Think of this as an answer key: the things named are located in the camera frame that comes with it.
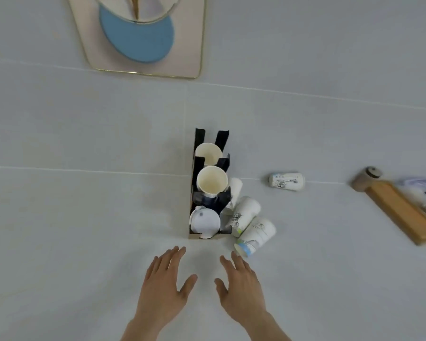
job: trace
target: hand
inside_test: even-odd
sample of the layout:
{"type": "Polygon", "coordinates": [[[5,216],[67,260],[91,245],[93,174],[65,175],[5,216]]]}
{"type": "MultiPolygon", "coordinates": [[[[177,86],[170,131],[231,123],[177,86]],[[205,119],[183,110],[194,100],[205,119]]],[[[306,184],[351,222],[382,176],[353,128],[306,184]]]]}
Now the hand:
{"type": "Polygon", "coordinates": [[[191,275],[177,291],[178,265],[186,252],[178,246],[155,257],[143,281],[136,316],[122,340],[154,340],[161,329],[185,307],[197,275],[191,275]]]}
{"type": "Polygon", "coordinates": [[[233,320],[246,329],[267,313],[259,280],[249,264],[235,252],[232,252],[235,267],[224,256],[219,260],[229,279],[228,290],[222,280],[215,279],[221,305],[233,320]]]}

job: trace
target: forearm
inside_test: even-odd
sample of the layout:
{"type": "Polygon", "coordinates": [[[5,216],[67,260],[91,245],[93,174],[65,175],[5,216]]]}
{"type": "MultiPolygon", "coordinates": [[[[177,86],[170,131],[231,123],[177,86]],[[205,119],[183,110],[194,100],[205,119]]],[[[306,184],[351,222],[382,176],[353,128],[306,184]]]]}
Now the forearm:
{"type": "Polygon", "coordinates": [[[291,341],[268,312],[244,327],[252,341],[291,341]]]}
{"type": "Polygon", "coordinates": [[[126,327],[121,341],[156,341],[159,331],[153,330],[145,323],[131,320],[126,327]]]}

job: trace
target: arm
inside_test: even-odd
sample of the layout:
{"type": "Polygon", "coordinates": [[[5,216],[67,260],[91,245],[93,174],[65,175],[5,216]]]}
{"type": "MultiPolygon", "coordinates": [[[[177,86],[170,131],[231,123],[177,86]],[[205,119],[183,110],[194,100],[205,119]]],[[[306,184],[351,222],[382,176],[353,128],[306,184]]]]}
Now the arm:
{"type": "Polygon", "coordinates": [[[252,341],[290,341],[267,312],[265,299],[257,275],[249,264],[232,252],[235,264],[221,256],[220,261],[227,272],[229,289],[216,279],[216,290],[227,314],[244,327],[252,341]]]}
{"type": "Polygon", "coordinates": [[[137,311],[128,323],[121,341],[155,341],[159,332],[185,307],[197,275],[191,275],[177,291],[178,265],[186,252],[178,246],[155,257],[140,291],[137,311]]]}

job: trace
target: person's left hand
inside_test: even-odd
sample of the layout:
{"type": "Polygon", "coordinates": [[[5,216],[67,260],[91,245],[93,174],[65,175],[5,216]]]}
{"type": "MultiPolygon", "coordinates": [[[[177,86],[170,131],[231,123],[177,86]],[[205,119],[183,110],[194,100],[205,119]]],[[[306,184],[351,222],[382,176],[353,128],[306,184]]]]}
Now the person's left hand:
{"type": "Polygon", "coordinates": [[[197,275],[193,274],[180,292],[177,291],[178,265],[185,252],[185,247],[179,250],[178,246],[167,250],[162,256],[155,257],[147,269],[136,316],[129,325],[139,330],[141,337],[148,335],[149,339],[156,338],[161,329],[185,307],[197,281],[197,275]]]}

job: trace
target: finger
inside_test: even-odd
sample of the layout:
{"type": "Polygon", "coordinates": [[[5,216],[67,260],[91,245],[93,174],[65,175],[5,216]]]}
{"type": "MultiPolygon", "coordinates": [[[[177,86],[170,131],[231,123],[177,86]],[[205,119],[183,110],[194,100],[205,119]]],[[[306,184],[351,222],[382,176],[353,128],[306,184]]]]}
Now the finger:
{"type": "Polygon", "coordinates": [[[153,266],[153,271],[152,273],[156,273],[158,271],[159,265],[161,264],[161,260],[164,257],[165,254],[168,254],[170,252],[170,250],[166,250],[165,253],[163,253],[161,256],[158,257],[158,259],[156,259],[155,264],[153,266]]]}
{"type": "Polygon", "coordinates": [[[194,288],[194,285],[197,282],[197,275],[193,274],[190,277],[188,277],[182,287],[182,289],[180,290],[180,294],[183,297],[183,299],[187,300],[189,293],[191,293],[191,291],[194,288]]]}
{"type": "Polygon", "coordinates": [[[150,264],[150,266],[147,269],[147,273],[145,274],[145,279],[143,280],[144,282],[148,280],[148,278],[152,275],[153,272],[153,267],[155,265],[156,260],[158,259],[157,256],[155,256],[155,258],[153,259],[152,263],[150,264]]]}
{"type": "Polygon", "coordinates": [[[232,260],[233,263],[235,263],[235,268],[237,270],[244,270],[244,263],[243,263],[243,258],[241,256],[238,256],[234,251],[232,252],[232,260]]]}
{"type": "Polygon", "coordinates": [[[172,256],[175,255],[178,251],[178,246],[175,246],[169,253],[165,254],[161,259],[161,264],[159,265],[158,270],[167,270],[169,268],[170,260],[172,256]]]}
{"type": "Polygon", "coordinates": [[[249,263],[247,263],[245,260],[243,260],[243,264],[244,264],[244,267],[246,268],[247,271],[249,271],[250,273],[253,272],[253,270],[249,266],[249,263]]]}
{"type": "Polygon", "coordinates": [[[224,269],[226,270],[227,273],[227,278],[230,279],[232,277],[233,272],[235,271],[235,268],[233,267],[233,264],[231,261],[227,260],[224,256],[221,256],[219,258],[219,261],[221,262],[222,266],[224,267],[224,269]]]}
{"type": "Polygon", "coordinates": [[[183,246],[175,255],[172,257],[172,261],[170,262],[169,268],[175,272],[175,275],[178,274],[178,266],[180,265],[180,261],[183,255],[186,253],[186,246],[183,246]]]}
{"type": "Polygon", "coordinates": [[[214,282],[216,284],[216,292],[219,296],[219,301],[222,303],[228,293],[226,285],[224,285],[224,282],[221,279],[215,279],[214,282]]]}

